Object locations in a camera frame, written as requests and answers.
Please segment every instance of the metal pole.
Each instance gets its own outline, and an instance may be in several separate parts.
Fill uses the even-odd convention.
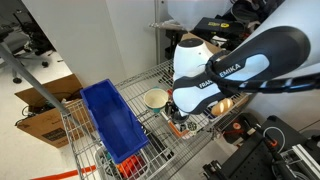
[[[40,82],[34,78],[21,64],[17,61],[15,57],[7,50],[7,45],[4,42],[0,44],[0,57],[10,65],[17,73],[24,77],[44,98],[46,98],[54,107],[59,109],[62,114],[70,114],[69,110],[65,108],[46,88],[44,88]],[[76,126],[81,126],[79,121],[72,117],[71,121]],[[82,127],[81,130],[93,141],[96,138],[88,131],[86,127]]]

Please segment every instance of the floor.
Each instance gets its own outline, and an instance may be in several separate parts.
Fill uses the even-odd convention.
[[[62,62],[58,53],[50,52],[37,57],[31,56],[24,60],[26,69],[38,79],[46,83],[71,74]],[[48,68],[43,68],[42,61],[49,62]],[[11,68],[0,69],[0,176],[4,180],[25,180],[74,170],[75,164],[69,146],[60,149],[52,147],[26,134],[14,126],[15,122],[24,118],[21,110],[27,105],[14,95],[15,92],[30,88],[31,85],[23,80],[21,84],[12,82]],[[210,142],[197,156],[191,159],[174,179],[203,179],[202,165],[217,159],[224,162],[234,152],[235,148],[226,144],[222,139]]]

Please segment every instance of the blue plastic basket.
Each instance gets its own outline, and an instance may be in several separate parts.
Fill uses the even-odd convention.
[[[81,95],[115,163],[120,164],[148,144],[140,122],[110,80],[84,88]]]

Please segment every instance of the shelf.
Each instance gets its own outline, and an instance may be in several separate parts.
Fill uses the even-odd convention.
[[[62,119],[77,169],[81,172],[81,169],[91,167],[90,171],[86,169],[87,171],[80,173],[81,179],[169,179],[212,139],[212,133],[207,132],[206,129],[213,128],[218,133],[223,131],[224,127],[240,112],[237,105],[247,97],[245,94],[233,96],[235,106],[223,116],[212,119],[205,114],[190,116],[188,121],[199,125],[198,133],[188,133],[178,138],[171,131],[167,121],[159,114],[149,111],[143,103],[143,95],[148,90],[154,87],[167,90],[172,87],[172,73],[172,62],[167,61],[115,85],[141,122],[149,139],[149,144],[130,158],[130,161],[128,160],[128,167],[132,166],[127,168],[127,171],[124,170],[126,164],[115,165],[108,156],[98,133],[94,131],[83,101],[77,100],[67,105],[70,114],[62,115]],[[80,126],[74,126],[72,118],[80,119]],[[83,137],[82,128],[84,127],[92,131],[96,140]]]

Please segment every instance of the wire shelf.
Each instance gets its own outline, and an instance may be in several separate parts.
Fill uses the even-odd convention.
[[[239,113],[237,105],[247,97],[245,94],[233,96],[235,106],[225,115],[216,118],[211,117],[210,113],[190,116],[188,121],[199,125],[198,133],[188,133],[178,138],[168,122],[161,115],[149,111],[143,103],[143,95],[151,88],[170,89],[172,74],[172,62],[167,61],[116,85],[149,139],[147,146],[118,165],[102,145],[83,101],[77,100],[67,105],[70,114],[62,115],[62,119],[80,179],[169,179],[211,140],[211,133],[201,130],[214,126],[222,131],[231,123],[231,115]],[[72,123],[73,118],[80,122],[80,126]],[[88,129],[96,139],[84,136],[83,128]]]

